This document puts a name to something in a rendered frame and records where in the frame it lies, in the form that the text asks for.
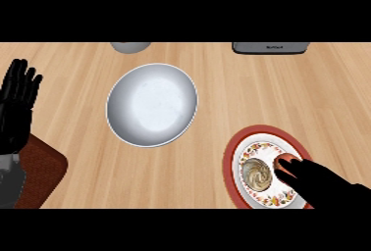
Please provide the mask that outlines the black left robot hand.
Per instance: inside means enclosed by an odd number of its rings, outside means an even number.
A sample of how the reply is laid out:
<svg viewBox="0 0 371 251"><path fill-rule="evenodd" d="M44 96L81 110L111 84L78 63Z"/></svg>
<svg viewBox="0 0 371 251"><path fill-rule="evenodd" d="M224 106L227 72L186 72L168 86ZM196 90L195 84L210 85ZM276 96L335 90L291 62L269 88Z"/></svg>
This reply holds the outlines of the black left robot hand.
<svg viewBox="0 0 371 251"><path fill-rule="evenodd" d="M0 155L19 153L28 143L41 79L28 61L15 59L0 86Z"/></svg>

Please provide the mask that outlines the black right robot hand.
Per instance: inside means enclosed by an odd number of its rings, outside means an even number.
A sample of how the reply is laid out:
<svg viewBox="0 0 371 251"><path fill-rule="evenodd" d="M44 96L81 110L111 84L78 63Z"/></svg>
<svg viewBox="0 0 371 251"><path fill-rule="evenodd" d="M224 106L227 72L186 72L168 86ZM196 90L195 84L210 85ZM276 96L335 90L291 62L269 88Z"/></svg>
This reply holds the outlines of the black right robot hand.
<svg viewBox="0 0 371 251"><path fill-rule="evenodd" d="M295 190L315 209L371 209L371 189L352 184L325 166L303 159L278 160L284 170L275 170L278 179Z"/></svg>

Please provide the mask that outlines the cupcake with swirled frosting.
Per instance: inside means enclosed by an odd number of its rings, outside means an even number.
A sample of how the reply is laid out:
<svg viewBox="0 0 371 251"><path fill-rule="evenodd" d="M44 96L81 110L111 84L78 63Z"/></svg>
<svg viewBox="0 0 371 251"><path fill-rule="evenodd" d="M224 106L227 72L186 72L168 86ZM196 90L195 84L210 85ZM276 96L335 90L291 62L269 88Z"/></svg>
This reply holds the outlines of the cupcake with swirled frosting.
<svg viewBox="0 0 371 251"><path fill-rule="evenodd" d="M279 180L275 170L281 170L288 174L278 164L278 159L285 161L292 159L301 161L301 157L291 153L260 154L253 157L242 157L239 160L241 178L245 187L257 193L278 193L290 190L288 184Z"/></svg>

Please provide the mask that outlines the white floral plate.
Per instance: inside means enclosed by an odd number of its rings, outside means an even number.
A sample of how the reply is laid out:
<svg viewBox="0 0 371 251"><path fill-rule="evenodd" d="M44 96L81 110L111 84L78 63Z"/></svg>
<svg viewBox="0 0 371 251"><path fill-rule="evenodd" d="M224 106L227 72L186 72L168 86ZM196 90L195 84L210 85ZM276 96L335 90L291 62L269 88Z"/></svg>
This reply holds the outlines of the white floral plate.
<svg viewBox="0 0 371 251"><path fill-rule="evenodd" d="M303 209L306 201L291 188L278 193L253 192L242 183L239 160L260 154L291 153L298 155L292 146L275 135L258 133L242 140L233 155L233 179L245 201L254 209Z"/></svg>

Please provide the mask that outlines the white bowl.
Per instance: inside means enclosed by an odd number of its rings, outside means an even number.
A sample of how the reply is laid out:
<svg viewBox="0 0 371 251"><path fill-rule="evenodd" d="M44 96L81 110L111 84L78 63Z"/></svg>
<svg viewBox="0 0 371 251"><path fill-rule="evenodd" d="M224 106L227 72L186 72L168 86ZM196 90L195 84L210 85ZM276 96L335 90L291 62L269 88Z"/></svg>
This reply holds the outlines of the white bowl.
<svg viewBox="0 0 371 251"><path fill-rule="evenodd" d="M185 71L162 63L142 65L111 88L106 102L111 131L136 147L167 145L186 132L196 106L196 88Z"/></svg>

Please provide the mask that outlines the red round placemat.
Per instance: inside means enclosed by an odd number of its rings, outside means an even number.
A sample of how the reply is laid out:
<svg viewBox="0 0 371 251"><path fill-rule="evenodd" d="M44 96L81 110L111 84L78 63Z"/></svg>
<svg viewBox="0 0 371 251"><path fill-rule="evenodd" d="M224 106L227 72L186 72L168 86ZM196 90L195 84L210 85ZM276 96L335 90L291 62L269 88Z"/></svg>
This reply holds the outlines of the red round placemat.
<svg viewBox="0 0 371 251"><path fill-rule="evenodd" d="M278 138L281 138L294 148L294 150L298 153L298 156L307 160L312 159L310 154L303 147L301 143L297 141L297 139L278 127L270 125L251 125L245 128L242 128L235 135L232 136L229 143L224 148L223 153L223 180L224 180L224 186L226 190L229 192L229 197L233 201L235 206L239 209L253 209L251 204L245 201L242 194L238 189L238 185L235 183L233 179L233 155L238 149L238 146L244 139L247 139L251 135L258 133L267 133L270 135L275 135Z"/></svg>

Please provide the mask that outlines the brown rectangular placemat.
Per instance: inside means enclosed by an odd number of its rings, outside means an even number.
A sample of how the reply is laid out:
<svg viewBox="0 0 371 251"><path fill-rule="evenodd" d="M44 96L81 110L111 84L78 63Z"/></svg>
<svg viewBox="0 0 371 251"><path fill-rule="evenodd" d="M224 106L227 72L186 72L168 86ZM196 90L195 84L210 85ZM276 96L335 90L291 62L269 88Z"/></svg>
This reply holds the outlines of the brown rectangular placemat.
<svg viewBox="0 0 371 251"><path fill-rule="evenodd" d="M23 191L16 209L38 209L66 173L66 157L34 136L21 151L26 172Z"/></svg>

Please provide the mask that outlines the grey round container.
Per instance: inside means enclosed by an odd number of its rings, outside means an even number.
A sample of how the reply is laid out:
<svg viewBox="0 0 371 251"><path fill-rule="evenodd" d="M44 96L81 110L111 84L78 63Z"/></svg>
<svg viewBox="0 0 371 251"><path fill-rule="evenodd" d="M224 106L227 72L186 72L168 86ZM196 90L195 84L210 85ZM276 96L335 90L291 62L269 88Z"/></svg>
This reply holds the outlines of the grey round container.
<svg viewBox="0 0 371 251"><path fill-rule="evenodd" d="M112 42L111 43L112 49L122 54L137 53L143 51L149 45L151 45L149 42Z"/></svg>

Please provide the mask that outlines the dark grey appliance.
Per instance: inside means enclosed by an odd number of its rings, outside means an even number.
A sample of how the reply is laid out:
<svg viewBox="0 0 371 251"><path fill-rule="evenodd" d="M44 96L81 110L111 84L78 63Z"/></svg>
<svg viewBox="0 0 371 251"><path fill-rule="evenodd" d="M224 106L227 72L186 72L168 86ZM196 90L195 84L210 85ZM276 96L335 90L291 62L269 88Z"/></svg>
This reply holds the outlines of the dark grey appliance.
<svg viewBox="0 0 371 251"><path fill-rule="evenodd" d="M232 49L238 54L284 55L306 52L309 42L233 42Z"/></svg>

